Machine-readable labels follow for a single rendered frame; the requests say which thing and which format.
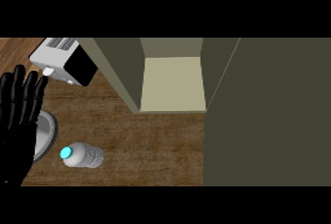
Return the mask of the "clear water bottle, blue cap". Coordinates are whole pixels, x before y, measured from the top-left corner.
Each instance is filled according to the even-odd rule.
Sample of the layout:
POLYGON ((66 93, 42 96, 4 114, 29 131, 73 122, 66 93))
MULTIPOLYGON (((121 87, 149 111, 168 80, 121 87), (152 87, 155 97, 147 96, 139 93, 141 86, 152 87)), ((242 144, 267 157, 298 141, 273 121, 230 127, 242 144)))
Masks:
POLYGON ((99 147, 75 142, 60 149, 59 157, 68 167, 97 168, 102 165, 105 153, 99 147))

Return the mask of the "white microwave with black door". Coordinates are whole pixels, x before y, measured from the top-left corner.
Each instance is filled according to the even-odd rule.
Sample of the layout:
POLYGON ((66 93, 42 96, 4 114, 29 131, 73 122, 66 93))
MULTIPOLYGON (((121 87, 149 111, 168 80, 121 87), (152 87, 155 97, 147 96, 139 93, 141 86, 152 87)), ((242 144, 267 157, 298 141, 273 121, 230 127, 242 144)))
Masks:
POLYGON ((99 70, 73 38, 44 38, 28 56, 42 75, 85 87, 99 70))

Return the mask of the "grey round plate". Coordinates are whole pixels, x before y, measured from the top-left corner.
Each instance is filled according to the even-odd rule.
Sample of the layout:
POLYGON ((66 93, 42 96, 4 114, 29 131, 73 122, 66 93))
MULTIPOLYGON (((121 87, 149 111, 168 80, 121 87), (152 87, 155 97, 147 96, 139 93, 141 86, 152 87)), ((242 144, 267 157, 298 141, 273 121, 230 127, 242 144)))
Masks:
POLYGON ((40 111, 35 131, 35 155, 37 163, 50 151, 57 139, 57 119, 45 111, 40 111))

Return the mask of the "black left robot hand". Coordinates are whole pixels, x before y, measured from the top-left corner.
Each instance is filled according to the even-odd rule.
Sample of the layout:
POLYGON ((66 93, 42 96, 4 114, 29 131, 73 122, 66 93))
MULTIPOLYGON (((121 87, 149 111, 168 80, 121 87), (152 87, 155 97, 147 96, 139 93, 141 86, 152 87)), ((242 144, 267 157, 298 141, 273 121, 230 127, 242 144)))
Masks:
POLYGON ((23 65, 0 76, 0 188, 22 185, 34 163, 47 81, 23 65))

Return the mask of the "olive green open cabinet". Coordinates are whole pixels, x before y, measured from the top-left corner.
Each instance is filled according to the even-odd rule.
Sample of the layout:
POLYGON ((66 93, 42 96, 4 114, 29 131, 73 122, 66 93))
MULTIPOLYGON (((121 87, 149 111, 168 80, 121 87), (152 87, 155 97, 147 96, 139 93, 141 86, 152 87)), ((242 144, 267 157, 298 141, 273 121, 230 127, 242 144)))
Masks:
POLYGON ((79 38, 134 114, 204 113, 238 38, 79 38))

